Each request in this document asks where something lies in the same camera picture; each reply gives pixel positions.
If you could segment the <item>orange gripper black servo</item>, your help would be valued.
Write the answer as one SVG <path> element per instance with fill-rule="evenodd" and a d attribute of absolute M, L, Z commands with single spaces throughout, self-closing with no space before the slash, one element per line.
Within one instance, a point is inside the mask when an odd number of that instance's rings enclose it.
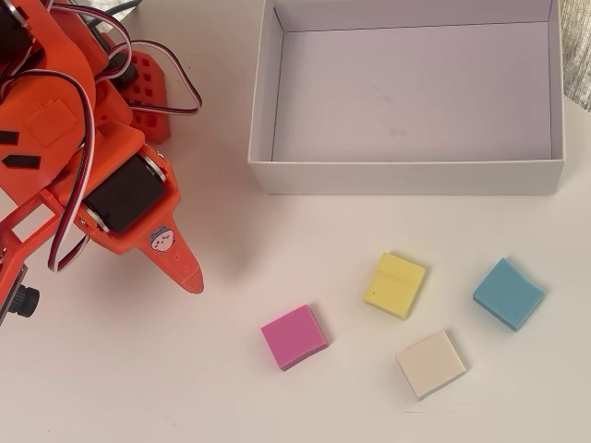
<path fill-rule="evenodd" d="M 76 224 L 116 254 L 139 249 L 185 291 L 202 293 L 201 267 L 173 219 L 180 192 L 172 165 L 141 131 L 107 122 L 97 129 L 85 187 L 74 193 L 83 156 L 75 155 L 50 186 L 65 210 L 56 238 Z"/>

